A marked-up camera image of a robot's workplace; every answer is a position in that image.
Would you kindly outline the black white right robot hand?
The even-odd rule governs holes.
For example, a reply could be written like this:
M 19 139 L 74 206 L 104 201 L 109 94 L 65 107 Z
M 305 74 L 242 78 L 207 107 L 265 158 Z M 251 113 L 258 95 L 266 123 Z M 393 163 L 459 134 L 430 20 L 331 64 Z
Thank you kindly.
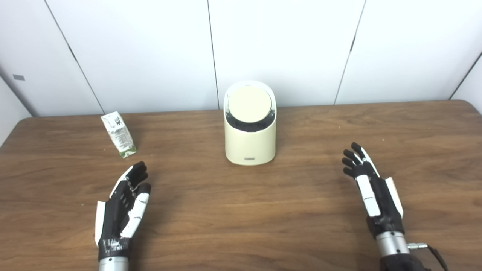
M 367 226 L 375 238 L 382 233 L 405 234 L 403 207 L 391 177 L 382 178 L 366 150 L 351 143 L 351 150 L 343 151 L 343 172 L 352 177 L 367 211 Z

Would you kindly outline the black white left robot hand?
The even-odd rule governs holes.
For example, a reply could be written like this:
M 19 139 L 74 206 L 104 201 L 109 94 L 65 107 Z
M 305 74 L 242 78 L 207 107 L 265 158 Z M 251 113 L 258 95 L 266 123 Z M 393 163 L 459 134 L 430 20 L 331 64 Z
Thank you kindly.
M 99 262 L 130 259 L 134 234 L 151 194 L 147 178 L 147 166 L 140 161 L 121 175 L 106 202 L 98 201 L 94 237 Z

